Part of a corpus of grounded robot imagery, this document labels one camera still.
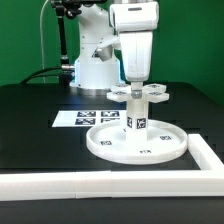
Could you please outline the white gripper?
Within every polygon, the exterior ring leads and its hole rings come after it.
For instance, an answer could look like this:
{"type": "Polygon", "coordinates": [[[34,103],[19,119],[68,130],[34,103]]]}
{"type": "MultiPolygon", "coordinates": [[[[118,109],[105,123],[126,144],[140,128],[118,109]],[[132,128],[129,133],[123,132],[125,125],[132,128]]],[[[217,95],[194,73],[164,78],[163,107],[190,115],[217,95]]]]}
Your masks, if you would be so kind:
{"type": "Polygon", "coordinates": [[[153,33],[126,32],[119,35],[125,77],[131,83],[133,99],[142,98],[143,83],[149,77],[153,33]]]}

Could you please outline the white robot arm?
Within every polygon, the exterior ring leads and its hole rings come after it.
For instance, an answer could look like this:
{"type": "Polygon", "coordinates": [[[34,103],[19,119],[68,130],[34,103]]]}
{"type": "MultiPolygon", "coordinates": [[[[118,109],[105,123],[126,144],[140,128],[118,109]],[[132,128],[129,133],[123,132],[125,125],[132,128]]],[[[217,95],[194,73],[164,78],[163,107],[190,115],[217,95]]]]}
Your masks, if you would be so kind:
{"type": "Polygon", "coordinates": [[[108,10],[96,2],[84,3],[70,88],[83,95],[104,95],[114,84],[145,82],[158,21],[156,0],[113,0],[108,10]]]}

